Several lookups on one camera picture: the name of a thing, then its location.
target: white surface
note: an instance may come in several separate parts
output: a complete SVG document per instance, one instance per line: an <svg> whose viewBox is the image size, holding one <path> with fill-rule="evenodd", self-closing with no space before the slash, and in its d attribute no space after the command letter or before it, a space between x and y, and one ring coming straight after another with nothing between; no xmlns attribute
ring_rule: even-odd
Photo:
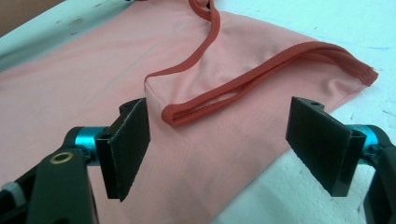
<svg viewBox="0 0 396 224"><path fill-rule="evenodd" d="M396 2L215 1L247 15L348 49L379 79L332 113L348 124L374 124L396 139ZM119 14L122 0L68 0L0 38L0 71L50 52ZM278 158L213 221L221 223L364 223L361 202L374 170L360 165L347 198L332 198L292 150Z"/></svg>

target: pink fabric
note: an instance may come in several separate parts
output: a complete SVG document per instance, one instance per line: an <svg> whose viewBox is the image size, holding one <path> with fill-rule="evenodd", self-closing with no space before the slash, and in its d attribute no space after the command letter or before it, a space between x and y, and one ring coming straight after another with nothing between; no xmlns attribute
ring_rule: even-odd
<svg viewBox="0 0 396 224"><path fill-rule="evenodd" d="M108 200L100 169L89 169L99 218L102 223L206 223L288 148L292 95L333 110L364 88L333 61L308 54L238 101L174 128L162 120L167 105L189 101L281 50L313 41L226 12L220 18L219 36L198 63L150 77L146 85L148 74L192 55L210 30L211 23L187 2L133 3L99 29L2 73L0 183L53 152L71 128L109 125L119 105L147 97L151 142L126 200ZM375 79L373 73L368 78Z"/></svg>

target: blue joint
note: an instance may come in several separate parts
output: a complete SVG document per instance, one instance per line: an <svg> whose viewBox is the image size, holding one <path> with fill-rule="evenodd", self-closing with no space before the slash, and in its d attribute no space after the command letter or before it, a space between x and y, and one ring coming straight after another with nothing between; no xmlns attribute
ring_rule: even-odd
<svg viewBox="0 0 396 224"><path fill-rule="evenodd" d="M96 151L95 136L101 133L105 127L83 127L75 140L75 147L88 151L90 154L90 166L99 166L98 153Z"/></svg>
<svg viewBox="0 0 396 224"><path fill-rule="evenodd" d="M366 141L362 149L363 156L377 156L381 153L382 147L379 145L375 132L370 127L366 125L347 125L347 127L350 130L356 130L366 135Z"/></svg>

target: red strap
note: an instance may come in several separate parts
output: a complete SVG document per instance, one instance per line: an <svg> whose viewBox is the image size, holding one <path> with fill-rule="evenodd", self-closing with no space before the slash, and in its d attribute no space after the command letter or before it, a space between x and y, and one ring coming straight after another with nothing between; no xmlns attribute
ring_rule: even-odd
<svg viewBox="0 0 396 224"><path fill-rule="evenodd" d="M213 1L210 1L210 12L203 10L194 0L190 0L190 5L194 12L203 19L208 20L210 16L212 27L209 35L204 43L186 61L177 66L150 74L146 79L149 77L179 73L191 68L200 60L205 50L216 39L219 33L219 13L215 9ZM370 86L378 76L371 67L360 62L341 47L318 41L306 42L281 51L273 58L246 72L242 76L239 76L214 90L205 92L188 102L166 106L162 112L162 119L171 126L179 126L219 110L244 96L282 67L300 57L306 56L307 54L320 54L328 57L350 75L359 78L361 82L367 86ZM209 101L213 101L221 95L230 92L235 93L235 95L225 100L207 105Z"/></svg>

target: black plastic bracket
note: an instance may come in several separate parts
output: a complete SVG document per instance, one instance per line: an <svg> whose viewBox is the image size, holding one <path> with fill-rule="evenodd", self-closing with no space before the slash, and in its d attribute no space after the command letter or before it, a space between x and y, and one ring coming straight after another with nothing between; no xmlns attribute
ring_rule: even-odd
<svg viewBox="0 0 396 224"><path fill-rule="evenodd" d="M366 136L334 119L324 105L291 99L286 139L312 175L333 197L345 197Z"/></svg>

